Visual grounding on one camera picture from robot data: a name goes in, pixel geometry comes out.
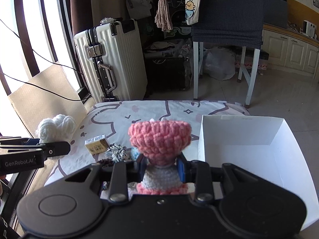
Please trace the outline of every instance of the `white box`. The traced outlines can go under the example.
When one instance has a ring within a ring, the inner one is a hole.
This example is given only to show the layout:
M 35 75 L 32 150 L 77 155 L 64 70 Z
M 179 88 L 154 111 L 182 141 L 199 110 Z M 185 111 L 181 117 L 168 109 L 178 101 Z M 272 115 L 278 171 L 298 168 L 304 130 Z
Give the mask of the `white box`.
M 306 204 L 302 230 L 319 219 L 318 197 L 308 166 L 284 119 L 203 116 L 198 159 L 210 166 L 235 164 L 297 194 Z

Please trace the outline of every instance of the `floor tile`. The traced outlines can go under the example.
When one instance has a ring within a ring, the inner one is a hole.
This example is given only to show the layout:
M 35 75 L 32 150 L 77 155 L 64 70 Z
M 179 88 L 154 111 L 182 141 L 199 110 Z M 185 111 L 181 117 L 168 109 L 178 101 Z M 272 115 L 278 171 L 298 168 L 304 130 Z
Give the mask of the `floor tile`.
M 319 196 L 319 131 L 293 132 L 307 162 Z
M 236 79 L 221 81 L 221 87 L 227 101 L 243 104 L 248 85 Z M 309 77 L 267 70 L 257 76 L 249 112 L 285 118 L 293 131 L 319 130 L 319 85 Z
M 299 235 L 301 235 L 303 239 L 317 239 L 319 235 L 319 221 L 301 231 Z

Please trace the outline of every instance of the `cabinet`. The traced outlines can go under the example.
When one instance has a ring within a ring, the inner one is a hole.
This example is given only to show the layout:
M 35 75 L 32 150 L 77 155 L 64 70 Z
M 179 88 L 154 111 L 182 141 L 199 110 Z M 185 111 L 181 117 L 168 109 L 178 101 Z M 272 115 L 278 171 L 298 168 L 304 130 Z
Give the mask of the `cabinet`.
M 319 80 L 319 44 L 264 29 L 263 50 L 269 53 L 268 66 L 312 76 Z
M 310 73 L 315 73 L 316 66 L 319 62 L 319 48 L 308 44 L 306 51 L 306 60 L 303 70 Z
M 308 43 L 290 38 L 288 40 L 287 56 L 285 66 L 298 70 L 303 70 Z
M 265 30 L 263 50 L 269 53 L 270 64 L 284 66 L 289 36 Z

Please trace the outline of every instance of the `bed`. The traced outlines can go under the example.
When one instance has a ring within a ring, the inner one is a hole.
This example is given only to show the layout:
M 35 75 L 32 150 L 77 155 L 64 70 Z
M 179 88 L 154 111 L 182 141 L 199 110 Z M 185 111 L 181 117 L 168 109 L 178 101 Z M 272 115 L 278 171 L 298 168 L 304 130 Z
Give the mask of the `bed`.
M 45 185 L 105 158 L 104 153 L 92 156 L 84 146 L 85 140 L 105 134 L 111 144 L 126 146 L 127 151 L 130 151 L 130 125 L 150 119 L 166 118 L 190 123 L 192 142 L 183 153 L 189 161 L 198 159 L 202 115 L 214 114 L 249 115 L 241 104 L 226 101 L 124 101 L 96 104 L 74 133 L 71 151 L 56 162 Z

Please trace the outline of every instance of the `screw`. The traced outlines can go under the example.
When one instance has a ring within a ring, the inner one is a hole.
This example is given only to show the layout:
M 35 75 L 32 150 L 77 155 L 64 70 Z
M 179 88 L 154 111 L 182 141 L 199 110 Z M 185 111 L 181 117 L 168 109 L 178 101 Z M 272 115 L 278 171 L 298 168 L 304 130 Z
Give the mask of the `screw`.
M 123 202 L 126 201 L 126 196 L 122 193 L 115 193 L 110 196 L 110 200 L 113 202 Z
M 165 200 L 163 200 L 163 199 L 159 199 L 158 201 L 157 201 L 157 204 L 159 204 L 159 205 L 162 205 L 162 204 L 164 204 L 165 203 Z
M 197 199 L 199 201 L 203 201 L 203 202 L 206 202 L 206 201 L 210 201 L 213 199 L 213 195 L 209 194 L 209 193 L 201 193 L 197 196 Z

